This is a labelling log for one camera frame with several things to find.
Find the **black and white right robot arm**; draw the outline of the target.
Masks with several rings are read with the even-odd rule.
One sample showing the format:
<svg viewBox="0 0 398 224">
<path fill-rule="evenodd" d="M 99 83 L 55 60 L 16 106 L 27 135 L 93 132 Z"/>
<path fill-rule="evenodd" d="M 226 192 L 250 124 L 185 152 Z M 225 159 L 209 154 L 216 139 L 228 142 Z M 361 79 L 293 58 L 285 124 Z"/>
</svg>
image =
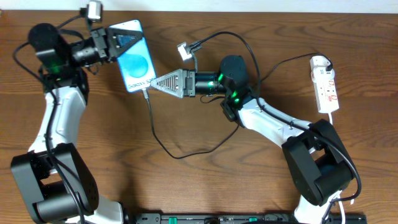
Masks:
<svg viewBox="0 0 398 224">
<path fill-rule="evenodd" d="M 225 57 L 217 72 L 178 69 L 150 85 L 177 98 L 218 95 L 228 120 L 279 146 L 300 192 L 294 211 L 299 223 L 326 223 L 332 206 L 346 200 L 342 191 L 352 180 L 360 180 L 333 125 L 324 119 L 316 123 L 296 119 L 267 104 L 249 86 L 240 55 Z"/>
</svg>

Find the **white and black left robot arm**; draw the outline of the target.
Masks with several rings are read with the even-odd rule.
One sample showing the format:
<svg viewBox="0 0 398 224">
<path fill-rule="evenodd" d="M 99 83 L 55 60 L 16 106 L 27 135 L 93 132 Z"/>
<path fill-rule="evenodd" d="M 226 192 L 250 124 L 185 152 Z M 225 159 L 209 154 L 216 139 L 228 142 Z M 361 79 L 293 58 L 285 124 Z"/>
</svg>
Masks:
<svg viewBox="0 0 398 224">
<path fill-rule="evenodd" d="M 46 108 L 35 141 L 11 161 L 14 180 L 36 223 L 135 223 L 122 203 L 99 194 L 76 140 L 91 66 L 116 62 L 130 92 L 147 88 L 155 77 L 143 28 L 132 20 L 93 29 L 74 43 L 66 35 L 73 31 L 48 23 L 29 32 L 28 44 L 41 61 L 36 77 Z"/>
</svg>

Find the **blue Galaxy smartphone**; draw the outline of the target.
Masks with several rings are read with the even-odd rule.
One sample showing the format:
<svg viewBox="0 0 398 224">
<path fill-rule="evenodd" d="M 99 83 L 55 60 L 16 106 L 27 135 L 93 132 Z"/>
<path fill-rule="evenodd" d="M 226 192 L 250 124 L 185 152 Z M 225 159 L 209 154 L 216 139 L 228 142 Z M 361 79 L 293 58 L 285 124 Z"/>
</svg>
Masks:
<svg viewBox="0 0 398 224">
<path fill-rule="evenodd" d="M 110 28 L 137 30 L 144 33 L 139 20 L 122 22 Z M 130 93 L 149 88 L 150 82 L 156 77 L 152 57 L 144 37 L 117 58 L 126 90 Z"/>
</svg>

